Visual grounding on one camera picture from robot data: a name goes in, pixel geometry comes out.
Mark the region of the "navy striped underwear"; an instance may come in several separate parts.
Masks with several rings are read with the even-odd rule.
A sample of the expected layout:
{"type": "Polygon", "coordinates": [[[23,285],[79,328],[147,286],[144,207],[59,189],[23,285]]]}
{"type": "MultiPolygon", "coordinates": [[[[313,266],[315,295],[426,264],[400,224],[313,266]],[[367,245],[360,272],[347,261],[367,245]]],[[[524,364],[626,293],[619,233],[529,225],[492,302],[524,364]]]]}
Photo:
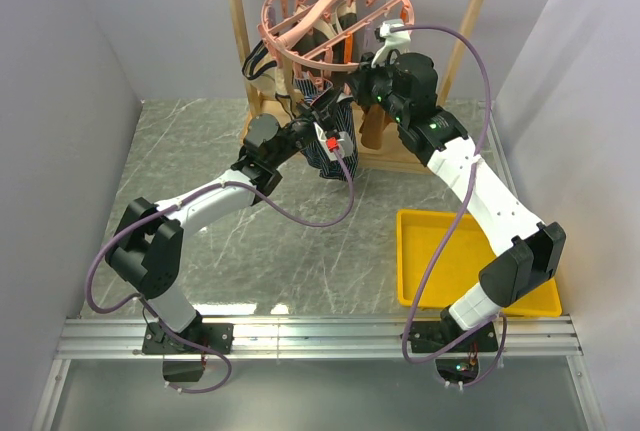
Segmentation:
{"type": "MultiPolygon", "coordinates": [[[[311,104],[324,91],[327,91],[332,87],[330,82],[325,82],[323,90],[320,90],[315,82],[309,77],[295,78],[294,85],[301,92],[306,104],[311,104]]],[[[346,168],[350,175],[354,177],[359,164],[359,156],[357,139],[355,137],[352,103],[353,99],[351,96],[341,93],[332,113],[337,131],[340,134],[345,133],[351,140],[351,153],[346,155],[345,151],[341,150],[341,154],[346,168]]],[[[319,176],[321,178],[327,180],[346,180],[345,173],[339,162],[337,160],[331,160],[318,141],[314,141],[306,147],[302,151],[302,155],[305,157],[307,164],[319,172],[319,176]]]]}

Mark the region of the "pink round clip hanger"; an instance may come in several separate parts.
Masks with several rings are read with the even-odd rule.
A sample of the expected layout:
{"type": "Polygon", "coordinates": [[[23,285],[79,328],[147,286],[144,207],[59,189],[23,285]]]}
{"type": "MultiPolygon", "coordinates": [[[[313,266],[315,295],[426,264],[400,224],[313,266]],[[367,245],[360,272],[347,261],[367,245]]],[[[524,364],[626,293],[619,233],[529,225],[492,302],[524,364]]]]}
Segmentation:
{"type": "Polygon", "coordinates": [[[291,78],[315,81],[354,70],[366,34],[382,22],[414,22],[410,0],[265,0],[258,32],[291,78]]]}

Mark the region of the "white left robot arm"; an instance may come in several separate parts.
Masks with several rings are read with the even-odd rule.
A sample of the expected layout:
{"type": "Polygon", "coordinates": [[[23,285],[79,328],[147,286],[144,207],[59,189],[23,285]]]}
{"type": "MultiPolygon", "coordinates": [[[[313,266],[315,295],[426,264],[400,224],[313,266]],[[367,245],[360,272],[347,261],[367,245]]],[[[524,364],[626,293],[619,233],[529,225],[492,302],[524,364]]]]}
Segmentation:
{"type": "Polygon", "coordinates": [[[259,115],[250,121],[238,160],[221,176],[178,197],[158,203],[138,198],[126,208],[104,259],[156,314],[173,352],[229,349],[209,337],[201,314],[176,283],[184,241],[226,215],[267,201],[282,179],[280,167],[312,144],[342,163],[349,136],[337,128],[339,99],[339,92],[327,91],[300,103],[298,116],[286,125],[259,115]]]}

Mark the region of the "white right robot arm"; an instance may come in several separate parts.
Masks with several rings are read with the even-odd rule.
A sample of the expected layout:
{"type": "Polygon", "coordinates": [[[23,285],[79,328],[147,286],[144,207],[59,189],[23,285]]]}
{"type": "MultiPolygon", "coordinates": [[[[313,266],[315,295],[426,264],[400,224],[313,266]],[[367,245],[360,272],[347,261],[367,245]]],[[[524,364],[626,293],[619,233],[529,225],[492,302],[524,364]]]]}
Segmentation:
{"type": "Polygon", "coordinates": [[[433,61],[415,52],[392,52],[383,62],[367,52],[346,77],[356,103],[380,106],[405,148],[461,200],[495,255],[441,312],[436,342],[443,354],[465,349],[490,319],[550,281],[566,233],[529,211],[486,164],[462,123],[438,105],[437,80],[433,61]]]}

